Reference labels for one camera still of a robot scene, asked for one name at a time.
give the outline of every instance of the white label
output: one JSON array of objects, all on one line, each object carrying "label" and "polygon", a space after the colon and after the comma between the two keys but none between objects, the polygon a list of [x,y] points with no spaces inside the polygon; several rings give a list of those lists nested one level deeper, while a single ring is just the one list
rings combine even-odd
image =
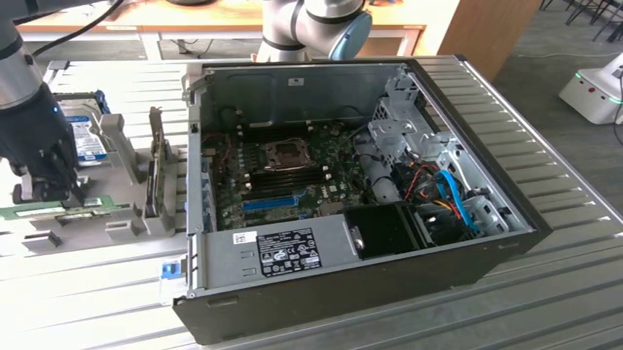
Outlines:
[{"label": "white label", "polygon": [[258,238],[258,231],[234,233],[234,244],[255,242],[257,238]]},{"label": "white label", "polygon": [[17,215],[19,217],[30,217],[33,215],[42,215],[42,214],[53,214],[53,213],[65,213],[66,209],[61,206],[57,208],[47,208],[47,209],[35,209],[35,210],[29,210],[29,211],[19,211],[17,212]]},{"label": "white label", "polygon": [[78,164],[82,166],[98,166],[107,157],[105,144],[98,135],[90,131],[91,119],[86,115],[69,116],[67,121],[74,129],[77,140]]},{"label": "white label", "polygon": [[305,78],[290,78],[289,79],[289,86],[303,86],[305,85]]},{"label": "white label", "polygon": [[107,26],[110,31],[135,31],[135,26]]}]

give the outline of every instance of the ribbed metal surface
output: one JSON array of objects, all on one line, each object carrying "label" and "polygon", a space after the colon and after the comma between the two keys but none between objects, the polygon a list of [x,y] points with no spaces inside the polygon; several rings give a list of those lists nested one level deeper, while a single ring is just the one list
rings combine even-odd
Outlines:
[{"label": "ribbed metal surface", "polygon": [[[420,58],[420,62],[556,232],[474,286],[211,349],[609,349],[623,344],[620,217],[470,67],[454,57]],[[127,120],[129,114],[135,117],[133,125],[147,124],[138,107],[146,98],[167,98],[159,104],[165,115],[167,110],[174,114],[166,131],[178,133],[171,138],[183,143],[186,115],[177,101],[181,68],[147,62],[73,63],[55,83],[102,82],[111,107],[130,106],[117,112],[127,112]],[[131,92],[123,94],[119,89]],[[135,145],[145,142],[143,129],[135,129]],[[9,333],[0,334],[0,347],[195,349],[182,322],[158,301],[159,262],[185,249],[185,238],[177,236],[91,251],[0,259],[6,323],[0,333]]]}]

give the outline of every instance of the metal workbench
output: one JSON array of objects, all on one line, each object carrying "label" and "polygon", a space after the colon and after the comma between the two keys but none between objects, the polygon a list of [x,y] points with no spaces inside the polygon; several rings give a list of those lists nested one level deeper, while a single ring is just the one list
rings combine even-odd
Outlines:
[{"label": "metal workbench", "polygon": [[[621,216],[472,65],[450,56],[418,61],[556,232],[474,286],[210,349],[609,349],[623,345]],[[97,82],[111,109],[126,116],[126,132],[137,147],[147,146],[150,140],[146,111],[153,104],[162,106],[169,138],[182,145],[187,118],[179,100],[182,69],[179,62],[77,62],[65,70],[49,71],[47,78],[55,91],[81,91],[82,85]],[[122,246],[2,258],[0,348],[197,349],[174,311],[159,301],[159,263],[185,252],[186,237],[178,234]]]}]

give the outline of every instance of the gray carpet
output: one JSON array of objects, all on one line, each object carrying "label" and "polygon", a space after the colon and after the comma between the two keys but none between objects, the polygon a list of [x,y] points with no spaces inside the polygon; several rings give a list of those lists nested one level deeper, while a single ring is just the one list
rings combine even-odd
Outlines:
[{"label": "gray carpet", "polygon": [[[623,51],[622,42],[605,42],[610,29],[598,42],[592,42],[601,23],[589,25],[589,13],[582,14],[572,26],[564,24],[572,14],[572,11],[565,12],[566,6],[568,3],[562,0],[554,0],[548,11],[537,13],[500,72],[496,86],[593,186],[618,210],[623,211],[623,146],[614,137],[613,127],[592,124],[558,98],[561,89],[580,68],[601,67],[616,56],[521,57],[552,53],[602,55]],[[29,43],[31,50],[42,45],[43,43]],[[199,54],[209,45],[210,40],[201,40],[190,45],[190,49]],[[181,55],[174,42],[165,41],[161,46],[165,59],[189,59],[197,56]],[[259,40],[215,40],[203,58],[246,58],[258,48]],[[69,42],[46,52],[38,58],[38,64],[46,69],[53,60],[142,59],[146,59],[146,53],[141,42]]]}]

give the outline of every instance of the cable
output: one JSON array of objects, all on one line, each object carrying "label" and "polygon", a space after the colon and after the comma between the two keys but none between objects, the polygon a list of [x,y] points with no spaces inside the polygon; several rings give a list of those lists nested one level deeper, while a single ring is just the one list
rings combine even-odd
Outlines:
[{"label": "cable", "polygon": [[433,186],[433,185],[436,185],[436,184],[438,184],[438,182],[434,181],[434,180],[429,180],[429,181],[424,182],[422,184],[420,184],[420,185],[417,186],[417,188],[414,189],[413,193],[418,193],[418,192],[422,191],[425,188],[428,188],[428,187],[430,187],[430,186]]},{"label": "cable", "polygon": [[450,205],[450,207],[453,208],[453,211],[456,212],[457,219],[461,220],[461,213],[460,213],[460,210],[457,209],[457,207],[456,207],[456,205],[453,204],[453,202],[449,202],[449,205]]},{"label": "cable", "polygon": [[227,138],[227,151],[226,151],[226,156],[223,157],[222,161],[218,164],[218,168],[221,169],[223,164],[226,164],[226,160],[230,157],[230,152],[233,151],[233,140],[230,138],[230,135],[226,135]]},{"label": "cable", "polygon": [[202,56],[206,55],[207,51],[211,49],[213,47],[213,42],[215,42],[214,39],[211,39],[211,42],[207,44],[207,48],[206,48],[206,51],[203,51],[198,56],[197,58],[202,59]]},{"label": "cable", "polygon": [[34,20],[38,20],[39,18],[47,17],[47,16],[50,16],[51,14],[58,13],[58,12],[59,12],[59,11],[54,11],[54,12],[42,13],[42,14],[39,14],[39,15],[33,15],[33,16],[30,16],[30,17],[21,18],[19,20],[15,20],[15,21],[13,22],[13,24],[15,24],[17,26],[22,26],[23,24],[30,23],[30,22],[33,22]]},{"label": "cable", "polygon": [[343,144],[346,144],[347,141],[351,140],[351,139],[355,137],[355,135],[357,135],[358,133],[361,133],[362,130],[363,130],[368,126],[369,126],[369,124],[366,123],[365,125],[362,125],[361,127],[358,127],[358,128],[349,134],[349,137],[347,137],[345,140],[342,140],[339,146],[342,146]]},{"label": "cable", "polygon": [[450,207],[450,205],[442,202],[441,200],[436,200],[434,203],[448,208],[448,210],[453,211],[453,208]]},{"label": "cable", "polygon": [[123,4],[125,0],[118,0],[115,4],[111,5],[109,10],[83,28],[78,29],[74,33],[66,35],[63,38],[59,38],[54,42],[50,42],[49,44],[43,45],[35,52],[33,53],[34,57],[38,57],[41,54],[43,54],[46,51],[53,49],[55,46],[63,44],[65,42],[69,42],[73,40],[77,36],[81,36],[86,32],[89,32],[95,26],[98,26],[103,20],[107,19],[111,13],[115,12],[115,10],[119,8],[119,6]]},{"label": "cable", "polygon": [[549,57],[554,57],[554,56],[576,56],[576,57],[609,57],[609,56],[613,56],[613,55],[621,55],[623,52],[613,52],[613,53],[608,53],[606,55],[582,55],[582,54],[578,54],[578,53],[552,53],[549,55],[544,55],[544,56],[530,56],[530,55],[517,55],[518,57],[526,57],[526,58],[549,58]]},{"label": "cable", "polygon": [[422,173],[422,170],[426,169],[426,168],[440,169],[440,167],[434,166],[433,164],[425,164],[425,165],[422,165],[420,167],[420,169],[417,171],[417,175],[413,177],[412,185],[409,186],[409,190],[408,190],[408,194],[406,194],[406,200],[412,196],[413,188],[417,185],[420,174]]},{"label": "cable", "polygon": [[353,155],[353,158],[354,158],[354,160],[361,160],[361,159],[363,158],[365,155],[368,155],[376,162],[381,162],[381,161],[382,161],[382,159],[381,159],[380,156],[372,155],[370,153],[362,153],[362,154],[355,153],[355,154]]},{"label": "cable", "polygon": [[623,67],[620,66],[620,69],[621,69],[621,75],[620,75],[620,90],[622,92],[622,98],[621,98],[621,102],[620,102],[620,107],[617,108],[617,113],[614,113],[614,122],[613,122],[613,131],[614,131],[614,136],[617,137],[617,141],[620,141],[620,144],[623,146],[623,140],[622,140],[622,137],[620,136],[620,132],[618,132],[618,125],[617,125],[617,119],[618,119],[618,116],[620,116],[620,113],[622,112],[622,104],[623,104]]},{"label": "cable", "polygon": [[380,181],[381,181],[382,179],[388,179],[388,180],[390,180],[392,182],[394,182],[394,180],[392,179],[392,177],[389,177],[389,176],[382,176],[382,177],[377,178],[377,180],[374,181],[374,183],[370,185],[370,188],[373,188],[374,185],[378,184]]},{"label": "cable", "polygon": [[223,136],[222,133],[210,133],[205,136],[205,139],[202,140],[202,142],[206,142],[211,137],[215,137],[215,136]]},{"label": "cable", "polygon": [[[438,172],[438,176],[444,176],[446,178],[446,181],[449,182],[450,185],[450,190],[453,192],[453,200],[456,201],[457,209],[460,210],[461,216],[464,217],[464,222],[466,223],[468,227],[473,229],[474,232],[478,232],[478,226],[474,224],[474,221],[472,220],[470,213],[466,210],[466,207],[464,206],[464,203],[461,201],[461,194],[460,194],[460,186],[457,185],[456,178],[450,174],[448,170],[441,170]],[[442,194],[442,197],[446,197],[446,189],[444,184],[440,184],[440,193]]]},{"label": "cable", "polygon": [[[199,41],[199,39],[197,39],[194,42],[187,42],[187,41],[183,40],[185,44],[187,44],[187,45],[193,45],[193,44],[195,44],[198,41]],[[202,58],[202,56],[206,55],[207,51],[211,49],[213,41],[214,41],[214,39],[211,39],[211,42],[207,44],[207,49],[198,55],[197,52],[194,52],[193,50],[190,50],[187,47],[183,47],[174,39],[170,39],[170,42],[173,42],[173,43],[177,44],[182,49],[185,49],[185,50],[189,51],[189,52],[185,52],[183,55],[189,55],[190,53],[193,53],[194,55],[197,55],[197,58]]]},{"label": "cable", "polygon": [[355,107],[355,106],[353,106],[353,105],[350,105],[350,104],[338,107],[338,108],[335,109],[334,114],[337,114],[342,109],[353,109],[355,112],[359,113],[359,116],[361,116],[361,117],[365,117],[365,116],[366,116],[366,114],[362,112],[362,110],[361,110],[358,107]]}]

